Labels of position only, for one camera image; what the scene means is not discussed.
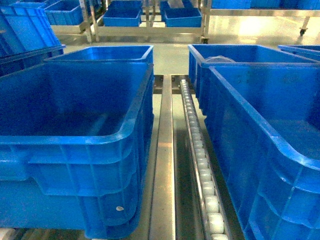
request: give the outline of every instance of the blue plastic crate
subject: blue plastic crate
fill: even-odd
[[[62,55],[65,47],[53,46],[0,58],[0,77],[41,64],[44,59]]]
[[[282,0],[251,0],[251,8],[278,9]]]
[[[190,0],[182,0],[183,6],[185,8],[193,8],[193,4]],[[168,1],[160,1],[160,14],[161,14],[161,21],[165,21],[165,12],[167,9],[171,9]]]
[[[199,106],[204,115],[208,107],[208,85],[209,79],[206,76],[206,69],[212,65],[239,65],[239,64],[264,64],[283,65],[294,63],[318,63],[315,60],[291,53],[281,52],[259,45],[220,45],[220,44],[194,44],[189,45],[189,77]],[[235,62],[209,62],[209,57],[224,56]]]
[[[0,57],[61,45],[43,9],[0,6],[0,26]]]
[[[170,8],[164,12],[165,25],[169,28],[200,28],[202,15],[198,8]]]
[[[320,45],[279,45],[278,48],[287,53],[320,61]]]
[[[144,62],[152,64],[154,46],[90,46],[46,59],[46,62]]]
[[[21,7],[21,8],[32,8],[32,9],[45,9],[47,7],[47,4],[44,2],[16,2],[14,4],[11,4],[13,7]]]
[[[107,27],[139,27],[142,10],[138,8],[109,8],[103,15]]]
[[[108,9],[142,9],[142,1],[115,0],[110,3]]]
[[[205,124],[245,239],[320,239],[320,68],[207,71]]]
[[[17,2],[17,0],[0,0],[0,5],[11,5],[16,2]]]
[[[51,25],[79,25],[84,21],[79,2],[61,0],[48,6],[45,13]]]
[[[320,1],[298,0],[297,8],[302,10],[320,10]]]
[[[152,71],[50,62],[0,78],[0,227],[79,229],[90,239],[137,227]]]
[[[249,9],[251,0],[212,0],[213,9]]]

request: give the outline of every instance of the metal frame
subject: metal frame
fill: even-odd
[[[297,9],[211,9],[212,0],[204,6],[204,27],[202,41],[208,43],[210,16],[234,16],[234,17],[305,17],[303,26],[300,28],[302,36],[307,28],[311,17],[320,17],[320,10],[297,10]]]

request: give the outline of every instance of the cart wheel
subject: cart wheel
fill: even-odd
[[[301,29],[300,30],[300,36],[302,37],[306,33],[306,29]]]
[[[208,44],[208,38],[202,38],[202,40],[201,40],[201,42],[203,43],[203,44]]]

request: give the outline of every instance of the metal rail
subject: metal rail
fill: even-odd
[[[163,77],[149,239],[176,239],[175,163],[171,76]]]

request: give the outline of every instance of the gray floor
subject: gray floor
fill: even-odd
[[[311,18],[308,30],[303,37],[300,36],[300,27],[302,26],[304,18],[285,18],[285,17],[222,17],[212,16],[210,21],[209,31],[209,44],[259,44],[272,48],[277,48],[278,45],[319,45],[320,44],[320,29],[319,29],[319,18]],[[147,38],[119,38],[119,37],[108,37],[102,39],[105,42],[94,43],[92,45],[86,44],[86,39],[83,37],[62,37],[60,39],[63,44],[66,44],[65,52],[72,52],[75,50],[82,49],[88,46],[115,46],[115,45],[154,45],[154,73],[156,75],[167,75],[167,74],[188,74],[189,68],[189,51],[188,44],[198,43],[198,39],[188,38],[172,38],[172,39],[147,39]],[[154,135],[153,145],[156,143],[156,132],[159,124],[159,112],[160,112],[161,96],[154,95],[153,105],[155,114],[154,123]],[[204,126],[204,116],[201,112],[197,111],[201,127],[206,134]],[[173,96],[173,118],[175,131],[179,135],[180,139],[183,139],[183,132],[185,131],[185,118],[182,108],[182,100],[180,95]],[[219,171],[217,161],[215,160],[212,146],[209,147],[211,154],[212,164],[214,166],[215,173],[220,179],[221,188],[224,192],[223,197],[226,199],[224,205],[227,208],[229,214],[229,222],[232,226],[234,239],[241,240],[243,236],[239,225],[237,224],[237,218],[233,212],[233,208],[230,200],[228,199],[228,193],[226,187],[223,184],[223,178]],[[155,154],[155,149],[151,147],[151,155]],[[185,148],[183,144],[178,149],[177,155],[183,156],[185,154]],[[180,159],[181,172],[179,178],[182,182],[188,183],[190,176],[188,172],[187,162],[184,164],[184,159]],[[151,188],[150,182],[146,183],[146,188]],[[180,191],[188,196],[189,186],[180,186]],[[190,203],[188,197],[182,198],[179,203],[182,205],[188,205]],[[144,199],[144,206],[150,204],[150,199]],[[192,230],[192,217],[193,213],[191,209],[186,207],[184,209],[185,214],[183,215],[183,224],[185,231],[182,234],[181,239],[194,239],[194,231]],[[141,224],[138,230],[128,239],[145,239],[145,232],[148,229],[148,214],[142,215]]]

